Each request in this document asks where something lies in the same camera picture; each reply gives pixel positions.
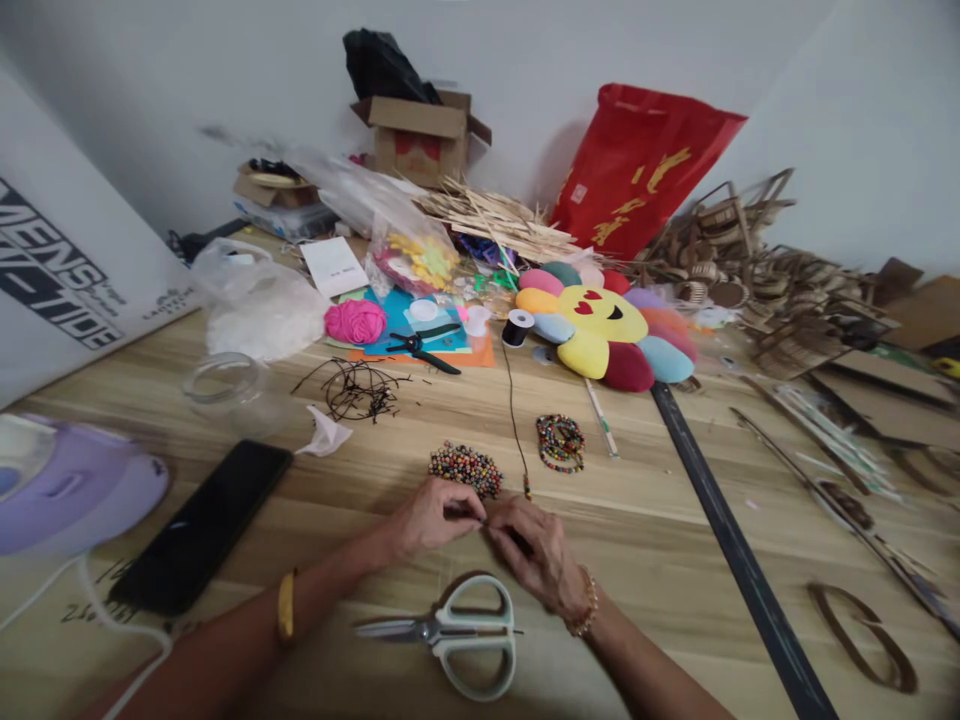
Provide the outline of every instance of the clear plastic bag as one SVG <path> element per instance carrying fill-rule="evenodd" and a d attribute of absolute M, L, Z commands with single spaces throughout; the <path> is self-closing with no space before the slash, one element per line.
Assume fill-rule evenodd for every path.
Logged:
<path fill-rule="evenodd" d="M 416 297 L 448 289 L 459 255 L 443 225 L 418 210 L 392 179 L 354 163 L 298 148 L 284 158 L 320 188 L 320 197 L 361 235 L 374 262 Z"/>
<path fill-rule="evenodd" d="M 266 250 L 216 238 L 197 255 L 191 274 L 205 296 L 211 354 L 241 352 L 270 362 L 323 337 L 329 301 Z"/>

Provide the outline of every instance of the clear jar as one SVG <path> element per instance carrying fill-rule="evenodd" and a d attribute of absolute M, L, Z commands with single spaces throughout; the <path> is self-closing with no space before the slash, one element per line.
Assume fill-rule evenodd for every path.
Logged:
<path fill-rule="evenodd" d="M 265 365 L 243 353 L 202 358 L 182 385 L 190 409 L 221 430 L 256 440 L 280 432 L 290 419 L 290 398 L 270 389 Z"/>

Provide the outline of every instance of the red bag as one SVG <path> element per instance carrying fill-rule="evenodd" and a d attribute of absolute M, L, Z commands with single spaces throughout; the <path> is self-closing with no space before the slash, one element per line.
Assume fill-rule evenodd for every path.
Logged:
<path fill-rule="evenodd" d="M 552 222 L 632 260 L 713 167 L 747 118 L 693 98 L 610 84 L 560 189 Z"/>

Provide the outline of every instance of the hand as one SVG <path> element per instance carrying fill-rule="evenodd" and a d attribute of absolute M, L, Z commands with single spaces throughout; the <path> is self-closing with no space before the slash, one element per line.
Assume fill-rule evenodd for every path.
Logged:
<path fill-rule="evenodd" d="M 380 530 L 392 551 L 406 560 L 478 530 L 486 519 L 472 487 L 431 476 Z"/>
<path fill-rule="evenodd" d="M 490 507 L 487 528 L 517 580 L 548 610 L 567 622 L 589 612 L 586 580 L 556 515 L 515 495 Z"/>

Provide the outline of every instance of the pliers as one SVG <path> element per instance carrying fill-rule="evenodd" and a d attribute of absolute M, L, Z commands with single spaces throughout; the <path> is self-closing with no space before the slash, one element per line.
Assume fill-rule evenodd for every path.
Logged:
<path fill-rule="evenodd" d="M 455 368 L 449 363 L 445 363 L 443 360 L 438 358 L 436 355 L 431 355 L 428 352 L 423 350 L 423 338 L 424 337 L 433 337 L 435 335 L 443 335 L 444 333 L 450 332 L 452 330 L 459 329 L 460 326 L 457 324 L 442 325 L 441 327 L 434 328 L 432 330 L 424 330 L 422 332 L 416 332 L 413 335 L 397 335 L 396 333 L 390 333 L 390 337 L 400 340 L 403 345 L 394 345 L 393 347 L 387 348 L 387 352 L 396 352 L 397 350 L 406 350 L 410 355 L 417 358 L 418 360 L 423 360 L 433 365 L 438 370 L 442 370 L 445 373 L 450 375 L 459 375 L 460 370 Z"/>

